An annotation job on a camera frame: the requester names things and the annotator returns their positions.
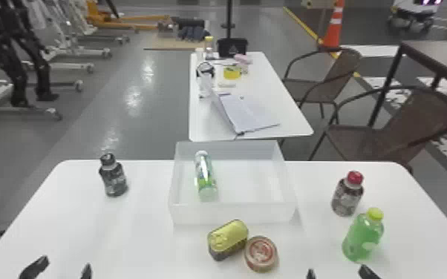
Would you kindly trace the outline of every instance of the traffic cone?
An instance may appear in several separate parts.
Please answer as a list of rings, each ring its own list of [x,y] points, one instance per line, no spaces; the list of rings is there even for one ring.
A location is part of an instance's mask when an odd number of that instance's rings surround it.
[[[337,0],[334,5],[333,16],[329,22],[326,35],[322,39],[324,47],[339,47],[339,35],[342,32],[343,7],[345,0]]]

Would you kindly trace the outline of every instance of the yellow tape roll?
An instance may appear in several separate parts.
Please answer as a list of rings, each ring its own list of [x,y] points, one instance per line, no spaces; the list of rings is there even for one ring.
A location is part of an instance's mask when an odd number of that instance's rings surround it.
[[[225,67],[223,77],[226,79],[238,79],[241,76],[241,69],[238,67]]]

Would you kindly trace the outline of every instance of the dark table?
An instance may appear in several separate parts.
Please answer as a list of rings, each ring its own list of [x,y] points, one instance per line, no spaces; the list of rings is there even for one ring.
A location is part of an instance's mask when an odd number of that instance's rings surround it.
[[[437,88],[441,79],[447,79],[447,41],[403,41],[400,43],[399,50],[391,64],[383,87],[390,86],[404,54],[435,72],[435,77],[431,83],[433,89]],[[383,106],[386,93],[387,91],[382,91],[378,97],[368,123],[371,127],[374,125]]]

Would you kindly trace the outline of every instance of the dark bottle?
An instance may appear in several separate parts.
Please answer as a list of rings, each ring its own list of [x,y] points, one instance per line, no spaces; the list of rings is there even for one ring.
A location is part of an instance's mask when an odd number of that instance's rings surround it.
[[[121,196],[128,189],[123,166],[116,161],[111,153],[102,155],[100,163],[102,166],[99,168],[99,174],[104,181],[105,194],[109,197]]]
[[[358,171],[350,171],[346,178],[341,179],[334,191],[331,207],[339,216],[352,216],[359,204],[364,189],[364,177]]]

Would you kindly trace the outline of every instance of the brown chair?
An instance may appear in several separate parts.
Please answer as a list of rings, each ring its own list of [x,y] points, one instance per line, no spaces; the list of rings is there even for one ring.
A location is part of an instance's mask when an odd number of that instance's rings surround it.
[[[332,125],[344,105],[381,93],[383,90],[410,90],[411,95],[383,128]],[[393,161],[409,170],[408,163],[429,140],[447,133],[447,96],[430,88],[393,86],[378,88],[353,96],[339,103],[329,126],[321,135],[309,160],[315,156],[322,140],[327,138],[343,157],[350,161]]]
[[[341,53],[339,54],[338,59],[334,62],[326,77],[321,82],[288,78],[291,66],[293,66],[295,62],[319,53],[339,51],[341,51]],[[342,92],[357,67],[359,67],[361,58],[362,56],[358,51],[350,48],[338,47],[319,49],[294,58],[287,66],[282,82],[300,108],[304,103],[318,103],[321,110],[321,117],[324,118],[323,104],[331,104],[336,110],[337,104],[334,100]]]

